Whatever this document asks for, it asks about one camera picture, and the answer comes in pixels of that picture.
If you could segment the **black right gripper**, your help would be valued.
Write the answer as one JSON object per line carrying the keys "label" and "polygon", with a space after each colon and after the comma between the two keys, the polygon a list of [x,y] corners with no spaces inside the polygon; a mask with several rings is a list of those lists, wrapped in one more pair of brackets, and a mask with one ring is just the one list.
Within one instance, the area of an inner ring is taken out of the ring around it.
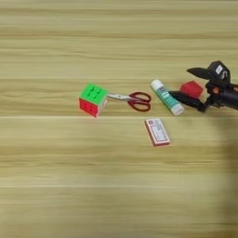
{"label": "black right gripper", "polygon": [[[205,80],[211,79],[211,73],[205,68],[190,68],[188,73]],[[205,111],[205,106],[229,107],[238,111],[238,85],[229,83],[225,86],[216,86],[211,82],[205,85],[209,97],[206,99],[205,105],[196,98],[189,96],[180,91],[170,91],[170,95],[177,101],[195,108],[199,112]]]}

